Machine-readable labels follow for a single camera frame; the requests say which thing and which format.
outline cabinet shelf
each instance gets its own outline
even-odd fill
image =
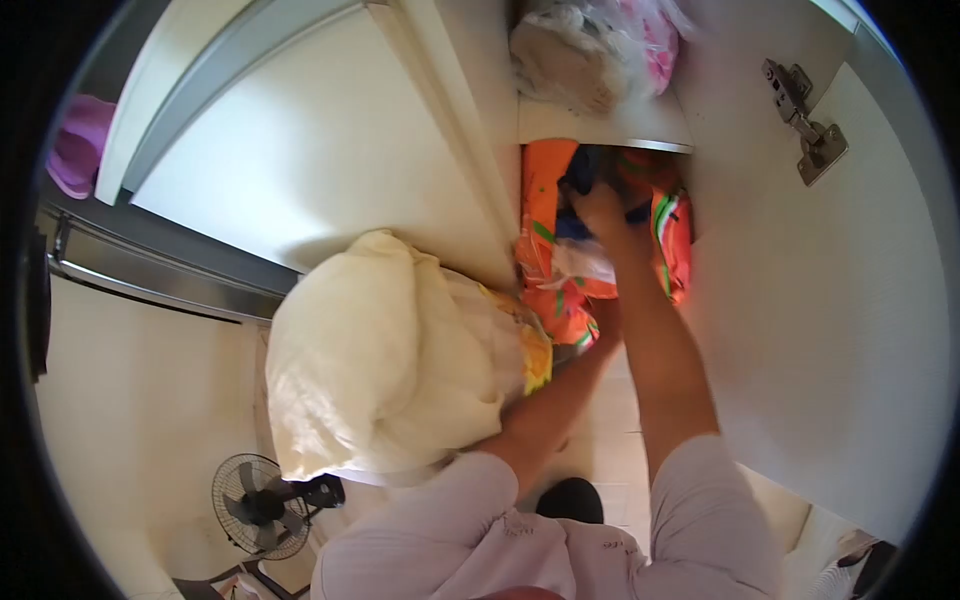
[[[690,154],[693,137],[672,89],[651,99],[628,98],[609,117],[578,114],[520,94],[519,142],[569,138],[583,144],[634,146]]]

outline hand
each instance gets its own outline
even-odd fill
[[[597,322],[600,329],[600,339],[597,343],[619,346],[623,341],[623,315],[620,312],[620,300],[590,299],[589,313]]]
[[[615,235],[629,232],[620,196],[608,184],[596,182],[586,196],[581,196],[572,188],[566,188],[564,192],[577,211],[577,216],[601,244]]]

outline metal hinge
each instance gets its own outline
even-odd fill
[[[783,65],[767,59],[763,62],[763,75],[774,90],[774,104],[780,118],[800,133],[804,157],[797,163],[797,171],[809,187],[847,153],[850,148],[847,138],[838,125],[824,127],[809,119],[804,101],[813,85],[798,64],[787,71]]]

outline electric fan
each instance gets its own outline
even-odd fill
[[[343,506],[339,477],[284,481],[280,466],[259,454],[226,459],[213,476],[213,510],[233,545],[256,558],[279,561],[306,544],[310,519]]]

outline white plastic bag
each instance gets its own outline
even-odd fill
[[[566,282],[573,277],[588,277],[607,283],[616,283],[613,264],[603,246],[595,240],[558,238],[553,247],[551,267],[554,278]]]
[[[594,114],[660,94],[677,56],[674,23],[692,31],[673,0],[540,2],[511,34],[517,87]]]

